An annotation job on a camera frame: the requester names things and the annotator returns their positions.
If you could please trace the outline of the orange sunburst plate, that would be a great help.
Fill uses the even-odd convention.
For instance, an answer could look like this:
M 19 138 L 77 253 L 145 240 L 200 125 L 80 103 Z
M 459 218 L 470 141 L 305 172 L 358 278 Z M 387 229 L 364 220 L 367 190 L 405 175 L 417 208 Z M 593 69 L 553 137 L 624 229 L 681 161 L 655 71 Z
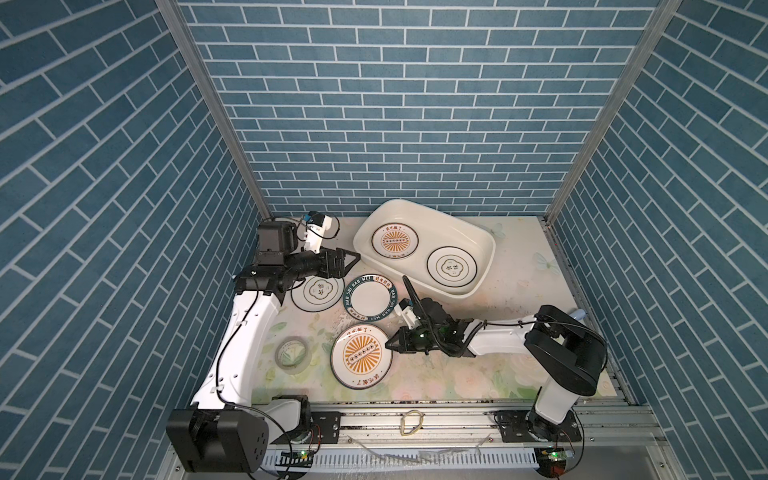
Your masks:
M 375 325 L 357 324 L 343 331 L 330 354 L 334 377 L 353 390 L 379 384 L 393 361 L 393 352 L 385 346 L 387 340 L 386 333 Z
M 403 223 L 387 223 L 380 226 L 371 237 L 374 251 L 387 259 L 403 259 L 412 255 L 419 246 L 419 236 Z

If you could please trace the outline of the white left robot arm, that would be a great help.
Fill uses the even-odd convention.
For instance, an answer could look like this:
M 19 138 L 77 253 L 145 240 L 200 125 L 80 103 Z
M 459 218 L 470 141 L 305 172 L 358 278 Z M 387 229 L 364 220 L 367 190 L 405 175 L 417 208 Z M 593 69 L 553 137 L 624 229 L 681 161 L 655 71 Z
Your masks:
M 190 405 L 173 410 L 166 424 L 185 471 L 251 475 L 270 443 L 290 445 L 315 433 L 303 395 L 253 406 L 253 375 L 286 295 L 311 277 L 342 279 L 359 262 L 356 252 L 324 246 L 339 229 L 338 220 L 316 211 L 259 225 L 254 259 L 234 278 L 232 311 L 212 366 Z

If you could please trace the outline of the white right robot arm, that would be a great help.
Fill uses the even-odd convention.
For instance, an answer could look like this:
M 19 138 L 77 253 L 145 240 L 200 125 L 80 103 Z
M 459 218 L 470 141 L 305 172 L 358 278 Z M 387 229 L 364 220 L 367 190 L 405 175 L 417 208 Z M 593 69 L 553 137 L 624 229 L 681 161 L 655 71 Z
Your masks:
M 385 343 L 393 352 L 440 351 L 452 358 L 529 354 L 547 373 L 525 418 L 529 433 L 542 441 L 553 442 L 566 430 L 572 408 L 596 394 L 607 364 L 603 337 L 552 305 L 506 322 L 455 319 L 430 298 L 403 300 L 396 313 L 406 324 Z

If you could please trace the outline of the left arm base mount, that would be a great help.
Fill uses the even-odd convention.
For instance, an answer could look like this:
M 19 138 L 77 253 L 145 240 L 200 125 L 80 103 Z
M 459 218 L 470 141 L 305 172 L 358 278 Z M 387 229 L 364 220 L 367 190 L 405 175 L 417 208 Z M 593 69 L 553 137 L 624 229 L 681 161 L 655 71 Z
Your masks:
M 320 446 L 337 444 L 341 428 L 342 414 L 338 411 L 312 412 L 309 417 L 304 415 L 297 427 L 286 430 L 283 434 L 271 421 L 267 421 L 270 429 L 270 444 L 307 444 L 312 442 Z

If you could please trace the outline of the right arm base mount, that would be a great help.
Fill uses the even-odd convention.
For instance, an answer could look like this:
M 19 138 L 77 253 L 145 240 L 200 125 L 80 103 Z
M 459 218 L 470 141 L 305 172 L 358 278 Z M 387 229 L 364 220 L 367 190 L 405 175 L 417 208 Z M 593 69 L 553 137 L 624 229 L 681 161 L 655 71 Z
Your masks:
M 570 410 L 559 424 L 545 420 L 533 409 L 529 411 L 500 410 L 492 414 L 492 419 L 504 443 L 560 441 L 576 443 L 583 439 L 582 427 L 573 410 Z

